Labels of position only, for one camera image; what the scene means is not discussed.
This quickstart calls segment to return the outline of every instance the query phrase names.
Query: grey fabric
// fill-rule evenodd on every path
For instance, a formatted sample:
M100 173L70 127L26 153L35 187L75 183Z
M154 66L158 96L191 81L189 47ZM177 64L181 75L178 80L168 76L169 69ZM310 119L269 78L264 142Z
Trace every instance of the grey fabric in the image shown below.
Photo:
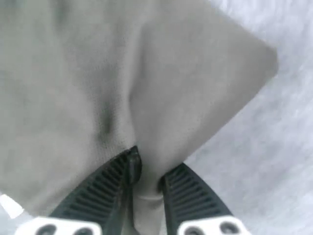
M276 66L273 49L204 0L2 1L0 189L45 215L137 144L144 166L135 219L159 218L149 201L160 200L160 176Z

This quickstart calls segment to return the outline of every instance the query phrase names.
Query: white object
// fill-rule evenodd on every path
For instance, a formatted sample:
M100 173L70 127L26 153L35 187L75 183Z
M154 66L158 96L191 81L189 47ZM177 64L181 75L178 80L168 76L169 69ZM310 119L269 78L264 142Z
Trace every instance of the white object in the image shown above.
M41 234L39 231L42 229L52 229L54 231L54 233L42 233L43 235L74 235L80 229L91 230L90 234L92 235L102 235L101 228L96 223L46 217L37 217L22 224L16 230L15 235L37 235Z
M244 224L233 216L221 216L210 219L183 222L178 235L251 235Z
M6 194L2 194L0 196L0 205L7 212L11 219L15 219L24 211L23 207L21 207L16 201L14 201Z

